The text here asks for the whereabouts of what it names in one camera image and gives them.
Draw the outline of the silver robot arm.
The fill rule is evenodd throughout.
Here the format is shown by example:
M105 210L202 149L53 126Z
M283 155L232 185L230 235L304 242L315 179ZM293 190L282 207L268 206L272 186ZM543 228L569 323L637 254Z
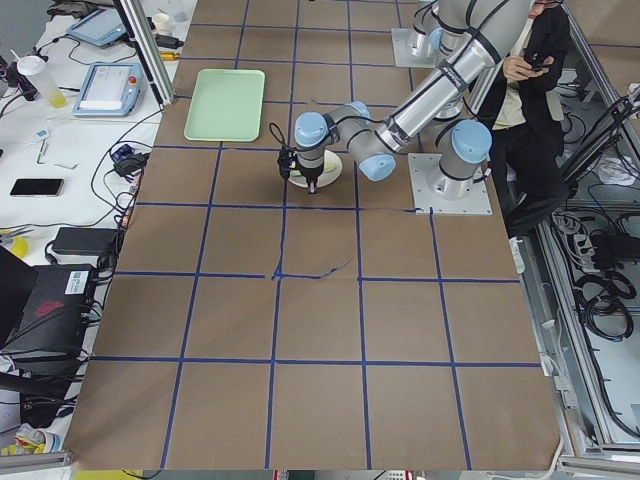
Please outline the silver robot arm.
M439 2L420 1L413 15L413 30L409 37L410 54L420 60L432 57L439 48L441 33Z
M293 159L309 193L318 189L330 145L344 143L365 177L381 181L394 171L396 153L430 123L437 132L449 128L470 84L515 45L531 7L529 1L429 1L420 7L414 29L423 38L438 35L438 62L391 114L374 120L364 103L354 101L297 118Z

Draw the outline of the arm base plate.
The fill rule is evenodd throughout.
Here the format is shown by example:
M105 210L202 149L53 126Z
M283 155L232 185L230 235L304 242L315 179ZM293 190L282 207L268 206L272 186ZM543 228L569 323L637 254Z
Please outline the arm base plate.
M395 65L408 68L434 68L442 59L439 50L441 27L428 34L414 29L394 28L391 30Z
M441 154L410 153L408 156L414 208L418 214L480 215L492 214L482 168L473 176L453 180L440 169Z

